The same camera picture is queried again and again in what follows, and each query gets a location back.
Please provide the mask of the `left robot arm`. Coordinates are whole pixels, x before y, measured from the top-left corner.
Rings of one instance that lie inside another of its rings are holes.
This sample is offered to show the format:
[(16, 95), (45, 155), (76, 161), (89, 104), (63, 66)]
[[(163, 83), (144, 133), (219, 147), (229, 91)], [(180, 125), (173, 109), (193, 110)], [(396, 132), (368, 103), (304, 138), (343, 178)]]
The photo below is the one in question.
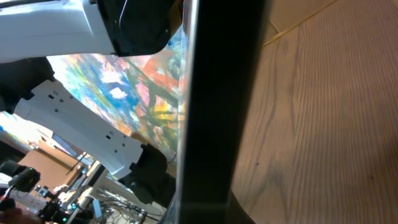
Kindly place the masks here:
[(176, 188), (183, 1), (1, 2), (1, 110), (93, 156), (143, 204)]

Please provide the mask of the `rose gold Galaxy smartphone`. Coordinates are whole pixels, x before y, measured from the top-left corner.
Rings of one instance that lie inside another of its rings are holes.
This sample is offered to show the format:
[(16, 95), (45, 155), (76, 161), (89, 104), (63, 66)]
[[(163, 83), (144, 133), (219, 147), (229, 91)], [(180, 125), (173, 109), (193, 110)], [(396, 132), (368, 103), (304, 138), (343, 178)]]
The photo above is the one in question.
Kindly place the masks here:
[(270, 6), (184, 4), (177, 223), (231, 221), (231, 183)]

